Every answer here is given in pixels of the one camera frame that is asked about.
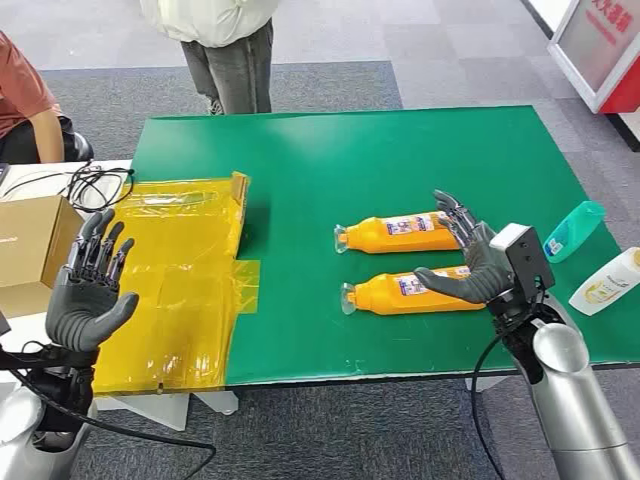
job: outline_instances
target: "person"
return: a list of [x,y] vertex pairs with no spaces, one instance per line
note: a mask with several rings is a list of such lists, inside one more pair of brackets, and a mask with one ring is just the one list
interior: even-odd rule
[[42,77],[0,30],[0,163],[76,161],[78,142]]
[[180,40],[212,115],[271,112],[273,25],[279,0],[140,0],[152,25]]

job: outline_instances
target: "white jacket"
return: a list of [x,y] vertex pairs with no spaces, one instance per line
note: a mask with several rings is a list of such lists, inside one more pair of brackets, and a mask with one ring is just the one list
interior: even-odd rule
[[143,14],[171,38],[224,47],[266,24],[279,0],[140,0]]

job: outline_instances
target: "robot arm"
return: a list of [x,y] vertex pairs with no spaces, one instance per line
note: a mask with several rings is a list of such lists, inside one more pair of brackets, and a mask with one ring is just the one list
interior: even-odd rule
[[455,280],[419,268],[416,275],[432,290],[487,304],[497,335],[528,381],[560,478],[640,480],[640,468],[589,366],[582,334],[546,294],[555,280],[535,230],[509,224],[494,235],[451,195],[435,196],[471,274]]
[[[37,353],[0,347],[0,369],[28,369],[26,379],[48,397],[95,417],[91,382],[99,345],[131,318],[138,301],[134,293],[118,299],[120,275],[133,240],[113,255],[122,222],[102,241],[113,216],[107,210],[89,218],[59,272],[45,321],[54,344]],[[0,335],[8,331],[2,320],[0,315]],[[17,389],[0,405],[0,480],[68,479],[88,433],[86,424],[45,405],[27,388]]]

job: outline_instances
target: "bottle label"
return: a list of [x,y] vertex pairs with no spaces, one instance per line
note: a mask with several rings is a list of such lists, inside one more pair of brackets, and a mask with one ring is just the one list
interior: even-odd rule
[[549,243],[544,246],[544,249],[546,251],[546,254],[549,257],[552,257],[556,255],[560,250],[562,250],[565,245],[555,240],[555,238],[552,238],[549,240]]
[[544,244],[544,251],[548,257],[558,255],[560,250],[569,244],[569,222],[561,223],[553,233],[553,237]]
[[[440,277],[448,277],[447,272],[433,272],[435,275]],[[418,277],[415,275],[402,275],[402,277],[397,277],[395,279],[398,282],[398,286],[400,287],[400,292],[402,295],[408,296],[408,295],[420,295],[421,293],[426,293],[429,290],[424,285],[423,285]]]
[[591,304],[606,303],[623,293],[629,286],[629,282],[607,275],[604,280],[587,287],[584,292],[584,298]]
[[389,235],[404,233],[427,232],[434,230],[430,215],[410,215],[407,217],[391,217],[383,220]]

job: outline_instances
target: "white bottle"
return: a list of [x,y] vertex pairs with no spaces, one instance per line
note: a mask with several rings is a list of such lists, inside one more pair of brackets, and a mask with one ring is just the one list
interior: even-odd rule
[[589,277],[569,303],[585,315],[608,307],[640,283],[640,248],[632,247]]

